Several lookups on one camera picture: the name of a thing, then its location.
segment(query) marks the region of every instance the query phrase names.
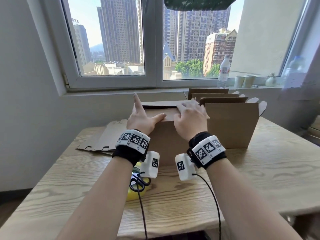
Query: paper cup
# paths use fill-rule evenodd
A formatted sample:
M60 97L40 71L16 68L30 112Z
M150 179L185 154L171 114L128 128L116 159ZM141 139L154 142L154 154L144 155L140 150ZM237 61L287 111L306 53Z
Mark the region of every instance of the paper cup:
M243 87L244 88L251 88L252 85L254 84L254 79L255 78L256 78L256 76L254 76L254 75L246 75L244 77Z
M244 81L245 81L244 76L236 76L234 79L234 88L242 88Z

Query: green foliage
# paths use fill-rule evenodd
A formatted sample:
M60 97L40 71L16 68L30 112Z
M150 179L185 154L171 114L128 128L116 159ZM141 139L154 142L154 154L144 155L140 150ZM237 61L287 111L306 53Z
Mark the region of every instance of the green foliage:
M181 72L183 77L203 77L203 61L198 59L188 60L187 62L180 61L175 69Z
M218 77L220 71L220 64L213 64L210 71L207 72L206 77Z

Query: blue sky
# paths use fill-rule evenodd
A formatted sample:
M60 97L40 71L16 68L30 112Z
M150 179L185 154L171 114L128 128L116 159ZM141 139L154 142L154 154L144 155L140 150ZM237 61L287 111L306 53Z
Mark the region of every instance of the blue sky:
M101 6L100 0L68 0L71 16L79 20L86 31L89 46L102 43L97 7ZM236 0L231 5L228 29L238 31L244 0Z

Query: mountain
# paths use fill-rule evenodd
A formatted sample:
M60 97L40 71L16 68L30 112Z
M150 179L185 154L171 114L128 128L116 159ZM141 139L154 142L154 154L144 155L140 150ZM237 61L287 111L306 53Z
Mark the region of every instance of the mountain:
M97 45L90 47L90 51L91 52L99 52L99 51L104 52L103 44L97 44Z

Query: scissors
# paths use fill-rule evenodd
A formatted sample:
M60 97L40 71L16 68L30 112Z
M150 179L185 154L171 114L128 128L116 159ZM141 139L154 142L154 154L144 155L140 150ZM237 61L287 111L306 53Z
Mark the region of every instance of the scissors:
M146 186L149 186L151 184L151 179L148 178L148 181L145 182L141 177L140 177L140 173L137 172L133 172L131 175L131 179L130 179L130 184L129 184L129 188L133 191L133 192L142 192L144 191Z

